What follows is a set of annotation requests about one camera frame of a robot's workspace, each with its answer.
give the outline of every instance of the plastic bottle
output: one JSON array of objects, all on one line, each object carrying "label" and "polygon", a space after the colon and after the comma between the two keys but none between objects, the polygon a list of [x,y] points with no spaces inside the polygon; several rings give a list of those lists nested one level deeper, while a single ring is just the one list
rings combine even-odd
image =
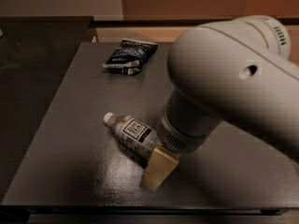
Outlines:
[{"label": "plastic bottle", "polygon": [[147,161],[152,150],[163,145],[155,130],[130,115],[116,116],[113,113],[106,113],[104,123],[112,129],[121,144]]}]

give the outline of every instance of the bolt hole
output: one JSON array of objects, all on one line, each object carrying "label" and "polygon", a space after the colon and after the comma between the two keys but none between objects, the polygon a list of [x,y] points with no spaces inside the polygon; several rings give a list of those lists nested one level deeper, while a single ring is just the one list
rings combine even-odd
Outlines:
[{"label": "bolt hole", "polygon": [[244,70],[240,72],[240,78],[241,79],[248,79],[252,77],[258,70],[258,67],[256,65],[250,65],[246,67]]}]

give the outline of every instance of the bottle cap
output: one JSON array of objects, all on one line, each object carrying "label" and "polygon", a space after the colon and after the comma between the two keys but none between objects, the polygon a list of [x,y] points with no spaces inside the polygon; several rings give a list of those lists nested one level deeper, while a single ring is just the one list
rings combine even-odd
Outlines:
[{"label": "bottle cap", "polygon": [[108,125],[108,122],[109,122],[109,120],[110,120],[110,118],[111,118],[112,116],[114,116],[114,114],[111,113],[111,112],[108,112],[108,113],[106,113],[106,114],[104,115],[104,123],[105,123],[106,125]]}]

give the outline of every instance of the vent slot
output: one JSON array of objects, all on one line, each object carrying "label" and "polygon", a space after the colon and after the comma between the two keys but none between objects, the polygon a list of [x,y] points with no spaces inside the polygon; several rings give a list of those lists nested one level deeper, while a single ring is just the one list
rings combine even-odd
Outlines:
[{"label": "vent slot", "polygon": [[284,36],[284,34],[281,31],[280,27],[276,26],[276,27],[274,27],[274,30],[278,35],[280,46],[286,45],[287,44],[286,37]]},{"label": "vent slot", "polygon": [[172,135],[166,135],[165,136],[167,143],[177,149],[184,149],[187,146],[184,144],[184,142],[178,140],[176,137],[172,136]]}]

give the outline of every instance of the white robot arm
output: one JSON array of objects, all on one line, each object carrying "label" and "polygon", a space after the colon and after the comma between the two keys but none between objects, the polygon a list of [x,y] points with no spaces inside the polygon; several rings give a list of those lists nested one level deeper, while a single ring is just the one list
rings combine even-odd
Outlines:
[{"label": "white robot arm", "polygon": [[175,86],[157,124],[166,147],[190,153],[226,120],[299,155],[299,68],[285,27],[266,16],[192,28],[173,44]]}]

